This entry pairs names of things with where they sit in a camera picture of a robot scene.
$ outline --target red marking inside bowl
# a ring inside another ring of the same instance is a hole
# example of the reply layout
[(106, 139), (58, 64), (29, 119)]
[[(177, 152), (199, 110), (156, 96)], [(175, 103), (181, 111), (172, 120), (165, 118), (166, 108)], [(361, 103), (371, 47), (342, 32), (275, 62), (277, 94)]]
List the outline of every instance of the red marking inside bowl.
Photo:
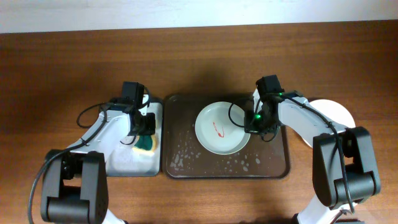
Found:
[(216, 123), (213, 121), (213, 126), (214, 126), (214, 129), (216, 129), (216, 132), (217, 132), (217, 134), (218, 134), (218, 137), (221, 137), (221, 138), (223, 138), (224, 137), (224, 127), (221, 127), (222, 129), (223, 129), (223, 135), (221, 135), (221, 133), (219, 133), (218, 131), (217, 131), (217, 127), (216, 127)]

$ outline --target brown tray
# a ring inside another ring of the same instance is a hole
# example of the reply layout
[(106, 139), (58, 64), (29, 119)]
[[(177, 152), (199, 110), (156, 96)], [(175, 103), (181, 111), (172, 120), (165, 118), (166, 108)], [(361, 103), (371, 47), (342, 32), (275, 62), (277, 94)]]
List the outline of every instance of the brown tray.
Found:
[[(251, 135), (239, 152), (218, 155), (207, 151), (195, 134), (199, 112), (217, 101), (232, 102), (242, 96), (187, 96), (174, 95), (166, 99), (162, 169), (173, 179), (195, 178), (264, 178), (282, 179), (290, 172), (289, 148), (285, 127), (275, 139), (264, 142)], [(238, 104), (241, 108), (253, 103)]]

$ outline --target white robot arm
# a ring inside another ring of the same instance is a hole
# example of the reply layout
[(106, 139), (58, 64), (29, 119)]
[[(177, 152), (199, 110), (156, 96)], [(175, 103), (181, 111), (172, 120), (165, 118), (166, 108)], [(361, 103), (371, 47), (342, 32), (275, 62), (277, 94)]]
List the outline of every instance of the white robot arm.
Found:
[[(316, 195), (294, 216), (294, 223), (334, 223), (342, 213), (353, 213), (355, 205), (380, 192), (371, 137), (364, 128), (347, 128), (321, 114), (300, 93), (284, 93), (276, 75), (263, 77), (256, 85), (257, 106), (245, 112), (245, 132), (263, 138), (286, 125), (313, 147)], [(353, 157), (353, 163), (346, 165), (344, 156)]]
[[(46, 222), (125, 224), (108, 210), (106, 161), (120, 144), (134, 142), (136, 136), (155, 134), (155, 114), (146, 113), (150, 94), (144, 95), (143, 85), (124, 82), (122, 97), (98, 104), (101, 113), (92, 126), (82, 126), (87, 132), (64, 150), (51, 150), (36, 177), (32, 192), (41, 174), (41, 215)], [(63, 180), (81, 177), (81, 187), (64, 185)], [(32, 192), (29, 199), (29, 222)]]

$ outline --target wood grain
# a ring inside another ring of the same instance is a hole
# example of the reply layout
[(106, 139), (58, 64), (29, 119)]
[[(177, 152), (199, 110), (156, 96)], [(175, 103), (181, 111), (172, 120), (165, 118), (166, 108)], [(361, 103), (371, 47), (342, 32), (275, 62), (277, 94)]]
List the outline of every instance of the wood grain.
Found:
[[(27, 223), (27, 198), (49, 149), (85, 130), (87, 106), (123, 81), (154, 95), (241, 93), (278, 74), (286, 90), (335, 100), (372, 134), (382, 190), (359, 205), (368, 223), (398, 220), (398, 21), (0, 35), (0, 222)], [(129, 223), (290, 220), (314, 195), (312, 152), (288, 129), (284, 180), (109, 178), (109, 207)], [(39, 195), (34, 220), (39, 215)]]

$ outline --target black cable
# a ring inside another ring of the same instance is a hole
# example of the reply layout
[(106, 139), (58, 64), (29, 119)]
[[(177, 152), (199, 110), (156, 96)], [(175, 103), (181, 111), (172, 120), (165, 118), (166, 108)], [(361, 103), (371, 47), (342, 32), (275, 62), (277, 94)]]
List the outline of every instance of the black cable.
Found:
[(81, 124), (80, 124), (80, 117), (81, 117), (84, 113), (86, 113), (87, 111), (93, 109), (94, 107), (96, 107), (96, 106), (101, 106), (101, 105), (104, 105), (104, 104), (105, 104), (105, 103), (98, 103), (98, 104), (95, 104), (95, 105), (93, 105), (93, 106), (91, 106), (91, 107), (86, 108), (85, 110), (83, 110), (83, 111), (79, 114), (79, 116), (77, 116), (76, 124), (77, 124), (79, 127), (81, 127), (81, 128), (90, 128), (92, 125), (84, 126), (84, 125), (81, 125)]
[(351, 213), (354, 214), (355, 213), (355, 209), (354, 209), (353, 201), (351, 199), (351, 194), (349, 192), (349, 187), (348, 187), (347, 172), (346, 172), (346, 167), (345, 167), (345, 162), (344, 162), (344, 152), (343, 152), (343, 148), (341, 146), (341, 142), (340, 142), (340, 139), (338, 137), (338, 133), (337, 133), (336, 128), (332, 125), (331, 121), (328, 121), (317, 110), (314, 110), (311, 107), (308, 107), (305, 104), (300, 103), (297, 100), (295, 100), (295, 99), (293, 99), (293, 98), (291, 98), (289, 96), (285, 96), (285, 95), (281, 95), (281, 94), (278, 95), (278, 96), (280, 96), (281, 98), (284, 98), (284, 99), (288, 99), (288, 100), (294, 102), (295, 104), (301, 106), (302, 108), (307, 109), (307, 110), (311, 111), (312, 113), (316, 114), (333, 131), (334, 137), (336, 138), (336, 144), (337, 144), (337, 148), (338, 148), (338, 153), (339, 153), (339, 156), (340, 156), (341, 172), (343, 174), (343, 183), (344, 183), (344, 188), (345, 188), (345, 191), (346, 191), (346, 197), (347, 197), (347, 200), (348, 200), (348, 203), (349, 203), (349, 209), (351, 210)]
[[(97, 104), (94, 106), (89, 107), (88, 109), (85, 109), (85, 111), (94, 108), (95, 106), (98, 105), (103, 105), (103, 103), (101, 104)], [(57, 158), (59, 158), (60, 156), (63, 156), (64, 154), (74, 150), (74, 149), (78, 149), (80, 147), (85, 146), (88, 142), (90, 142), (100, 131), (101, 129), (104, 127), (104, 125), (106, 124), (107, 120), (106, 118), (108, 117), (107, 113), (106, 113), (106, 109), (104, 109), (102, 106), (100, 106), (102, 112), (104, 112), (104, 119), (102, 120), (102, 123), (100, 124), (100, 126), (97, 128), (97, 130), (95, 130), (95, 132), (87, 138), (87, 140), (82, 140), (82, 142), (76, 146), (72, 146), (72, 147), (68, 147), (66, 149), (64, 149), (63, 151), (57, 153), (56, 155), (54, 155), (53, 157), (51, 157), (49, 160), (45, 161), (45, 163), (42, 165), (42, 167), (40, 168), (39, 172), (36, 175), (35, 180), (33, 181), (33, 185), (32, 185), (32, 190), (30, 190), (30, 195), (29, 195), (29, 202), (28, 202), (28, 207), (27, 207), (27, 217), (29, 220), (30, 224), (34, 224), (33, 222), (33, 218), (32, 218), (32, 202), (33, 202), (33, 196), (35, 194), (35, 189), (37, 186), (37, 183), (40, 180), (40, 176), (47, 170), (47, 167)]]
[[(232, 109), (233, 105), (235, 105), (237, 102), (239, 102), (239, 101), (241, 101), (241, 100), (250, 100), (250, 98), (239, 98), (239, 99), (235, 100), (234, 102), (232, 102), (232, 103), (231, 103), (231, 106), (229, 106), (228, 118), (229, 118), (229, 120), (230, 120), (235, 126), (240, 127), (240, 128), (244, 128), (244, 125), (236, 124), (235, 121), (233, 121), (233, 120), (232, 120), (232, 117), (231, 117), (231, 109)], [(260, 104), (260, 100), (257, 102), (256, 110), (255, 110), (255, 112), (254, 112), (253, 119), (251, 120), (250, 125), (252, 125), (252, 123), (254, 122), (254, 117), (255, 117), (255, 115), (256, 115), (256, 113), (257, 113), (257, 110), (258, 110), (258, 108), (259, 108), (259, 104)]]
[(263, 141), (265, 141), (265, 142), (271, 142), (271, 141), (274, 140), (274, 138), (278, 135), (279, 129), (280, 129), (280, 126), (278, 125), (277, 128), (276, 128), (276, 130), (275, 130), (275, 132), (274, 132), (273, 137), (270, 138), (270, 139), (268, 139), (268, 140), (264, 140), (264, 135), (261, 135), (261, 140), (263, 140)]
[(231, 103), (231, 106), (229, 107), (229, 110), (228, 110), (228, 117), (229, 117), (229, 120), (230, 120), (235, 126), (240, 127), (240, 128), (244, 128), (244, 125), (236, 124), (235, 121), (232, 120), (232, 117), (231, 117), (231, 109), (232, 109), (232, 106), (236, 104), (236, 102), (239, 102), (239, 101), (241, 101), (241, 100), (247, 100), (247, 99), (248, 99), (248, 98), (240, 98), (240, 99), (235, 100), (234, 102)]
[(136, 138), (137, 138), (137, 135), (138, 135), (138, 132), (134, 135), (134, 138), (132, 139), (132, 141), (130, 142), (130, 143), (123, 143), (122, 141), (120, 141), (120, 143), (121, 144), (123, 144), (123, 145), (126, 145), (126, 146), (129, 146), (129, 145), (131, 145), (131, 144), (133, 144), (134, 143), (134, 141), (136, 140)]
[(151, 100), (152, 100), (152, 95), (150, 94), (148, 88), (146, 88), (146, 87), (144, 86), (144, 89), (145, 89), (145, 91), (146, 91), (147, 94), (148, 94), (148, 100), (147, 100), (145, 103), (143, 103), (143, 104), (141, 105), (141, 107), (138, 108), (138, 109), (142, 109), (142, 108), (144, 108), (144, 107), (146, 107), (146, 106), (149, 106), (149, 103), (150, 103)]
[(340, 210), (340, 212), (335, 216), (335, 218), (331, 221), (331, 223), (336, 223), (337, 220), (342, 216), (342, 215), (346, 215), (348, 213), (351, 213), (349, 210)]

